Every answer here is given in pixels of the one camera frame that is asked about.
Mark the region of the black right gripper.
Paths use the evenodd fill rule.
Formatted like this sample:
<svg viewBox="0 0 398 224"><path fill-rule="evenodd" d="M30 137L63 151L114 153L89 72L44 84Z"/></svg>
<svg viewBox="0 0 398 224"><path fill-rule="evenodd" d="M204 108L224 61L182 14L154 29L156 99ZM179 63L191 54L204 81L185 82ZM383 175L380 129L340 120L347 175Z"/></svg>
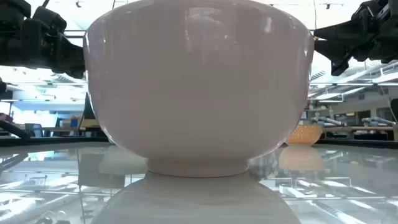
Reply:
<svg viewBox="0 0 398 224"><path fill-rule="evenodd" d="M352 21L358 22L360 37L351 51L351 56L359 62L366 59L384 61L380 53L381 46L376 43L380 27L389 19L389 0L370 0L362 2L351 16ZM331 61L331 75L340 76L349 68L348 55L341 60Z"/></svg>

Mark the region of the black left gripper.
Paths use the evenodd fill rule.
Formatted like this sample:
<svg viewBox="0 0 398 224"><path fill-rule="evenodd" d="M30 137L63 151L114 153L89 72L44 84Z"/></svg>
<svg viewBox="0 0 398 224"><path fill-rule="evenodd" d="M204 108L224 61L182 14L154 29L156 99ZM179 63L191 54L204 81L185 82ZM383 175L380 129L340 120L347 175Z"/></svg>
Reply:
<svg viewBox="0 0 398 224"><path fill-rule="evenodd" d="M54 73L66 73L72 78L83 78L85 66L82 64L55 65L52 46L45 40L49 29L64 32L67 27L66 20L43 6L36 9L32 18L26 19L21 29L1 28L1 65L50 68Z"/></svg>

